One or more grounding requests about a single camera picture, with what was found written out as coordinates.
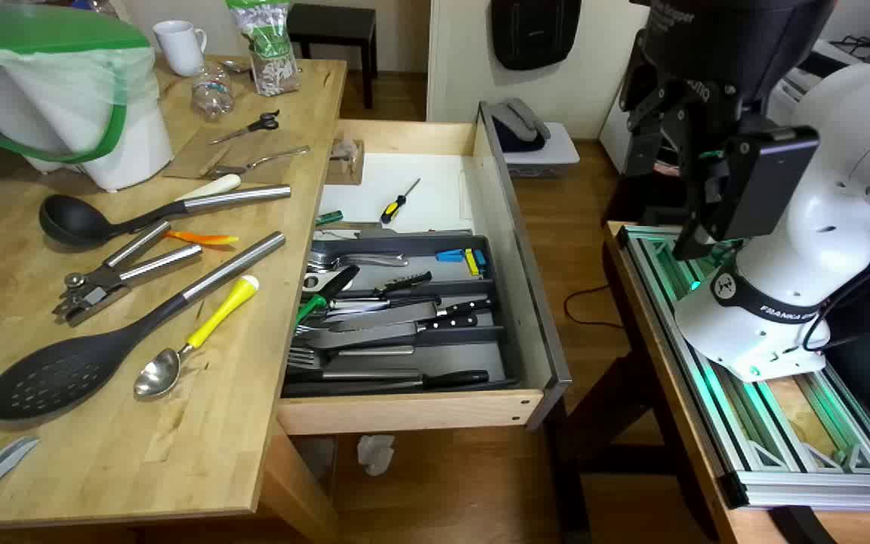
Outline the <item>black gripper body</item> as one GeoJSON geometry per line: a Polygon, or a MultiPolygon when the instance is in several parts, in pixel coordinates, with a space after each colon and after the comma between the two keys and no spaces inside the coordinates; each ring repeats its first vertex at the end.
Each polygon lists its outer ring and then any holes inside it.
{"type": "Polygon", "coordinates": [[[624,110],[630,166],[671,157],[687,183],[674,255],[763,236],[806,172],[820,134],[768,117],[773,85],[822,32],[834,0],[648,0],[624,110]]]}

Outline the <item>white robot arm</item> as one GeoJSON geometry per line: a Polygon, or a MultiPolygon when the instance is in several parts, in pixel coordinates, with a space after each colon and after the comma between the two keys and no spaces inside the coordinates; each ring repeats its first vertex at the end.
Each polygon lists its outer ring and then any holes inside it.
{"type": "Polygon", "coordinates": [[[825,303],[870,267],[870,62],[768,116],[834,0],[648,0],[627,85],[634,168],[687,183],[674,255],[738,255],[688,291],[681,335],[741,381],[825,366],[825,303]]]}

